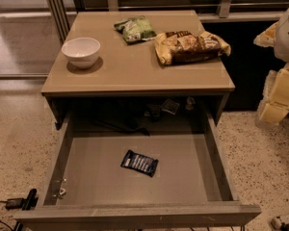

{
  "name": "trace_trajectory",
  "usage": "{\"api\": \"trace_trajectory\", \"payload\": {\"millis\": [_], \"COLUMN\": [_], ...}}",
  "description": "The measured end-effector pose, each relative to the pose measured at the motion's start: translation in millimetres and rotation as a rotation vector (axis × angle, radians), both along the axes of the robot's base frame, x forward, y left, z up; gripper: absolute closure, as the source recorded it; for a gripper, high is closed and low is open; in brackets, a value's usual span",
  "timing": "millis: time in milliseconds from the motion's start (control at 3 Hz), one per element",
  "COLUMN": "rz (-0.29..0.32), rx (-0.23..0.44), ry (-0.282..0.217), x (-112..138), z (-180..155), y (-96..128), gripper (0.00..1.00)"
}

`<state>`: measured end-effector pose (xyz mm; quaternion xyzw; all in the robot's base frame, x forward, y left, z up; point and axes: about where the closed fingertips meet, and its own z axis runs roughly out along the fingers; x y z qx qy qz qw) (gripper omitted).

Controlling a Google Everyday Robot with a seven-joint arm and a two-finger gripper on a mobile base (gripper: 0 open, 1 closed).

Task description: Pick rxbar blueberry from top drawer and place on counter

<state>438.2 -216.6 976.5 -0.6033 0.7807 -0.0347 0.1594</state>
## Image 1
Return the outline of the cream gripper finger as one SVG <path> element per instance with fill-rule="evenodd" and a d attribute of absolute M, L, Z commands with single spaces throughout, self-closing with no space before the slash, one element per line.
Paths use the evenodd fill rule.
<path fill-rule="evenodd" d="M 268 27 L 265 31 L 259 34 L 253 41 L 253 43 L 260 47 L 273 47 L 276 37 L 276 25 L 275 22 L 270 27 Z"/>
<path fill-rule="evenodd" d="M 279 124 L 289 114 L 289 64 L 279 71 L 270 70 L 265 80 L 259 118 Z"/>

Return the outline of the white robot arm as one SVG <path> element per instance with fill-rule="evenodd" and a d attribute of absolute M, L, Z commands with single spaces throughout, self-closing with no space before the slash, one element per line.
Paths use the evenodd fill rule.
<path fill-rule="evenodd" d="M 259 119 L 279 124 L 289 114 L 289 8 L 269 28 L 258 35 L 253 43 L 273 47 L 275 57 L 285 62 L 284 68 L 267 76 L 258 112 Z"/>

